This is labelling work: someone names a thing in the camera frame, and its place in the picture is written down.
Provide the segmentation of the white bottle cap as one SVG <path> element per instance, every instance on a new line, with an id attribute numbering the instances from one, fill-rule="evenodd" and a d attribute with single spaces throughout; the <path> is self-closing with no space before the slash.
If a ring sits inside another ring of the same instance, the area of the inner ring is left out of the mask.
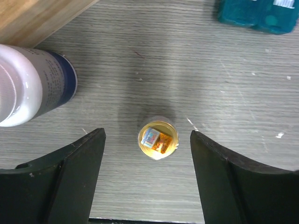
<path id="1" fill-rule="evenodd" d="M 61 54 L 0 46 L 0 125 L 19 126 L 69 102 L 78 78 Z"/>

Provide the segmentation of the clear gold bottle lid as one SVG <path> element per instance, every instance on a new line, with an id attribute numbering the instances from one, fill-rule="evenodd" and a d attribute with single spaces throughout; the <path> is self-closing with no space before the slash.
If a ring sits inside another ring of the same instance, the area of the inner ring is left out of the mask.
<path id="1" fill-rule="evenodd" d="M 174 124 L 166 117 L 147 118 L 139 128 L 137 142 L 140 150 L 154 160 L 173 154 L 179 145 L 179 136 Z"/>

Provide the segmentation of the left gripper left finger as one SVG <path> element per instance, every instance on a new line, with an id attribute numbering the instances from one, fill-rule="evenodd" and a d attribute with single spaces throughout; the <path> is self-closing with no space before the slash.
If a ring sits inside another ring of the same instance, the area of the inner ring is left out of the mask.
<path id="1" fill-rule="evenodd" d="M 86 224 L 106 134 L 97 128 L 52 153 L 0 171 L 3 224 Z"/>

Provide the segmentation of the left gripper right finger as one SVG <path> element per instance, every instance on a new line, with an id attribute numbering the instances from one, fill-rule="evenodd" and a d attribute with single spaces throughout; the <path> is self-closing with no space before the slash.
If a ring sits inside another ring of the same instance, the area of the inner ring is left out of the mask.
<path id="1" fill-rule="evenodd" d="M 205 223 L 298 223 L 298 171 L 257 162 L 198 131 L 190 144 Z"/>

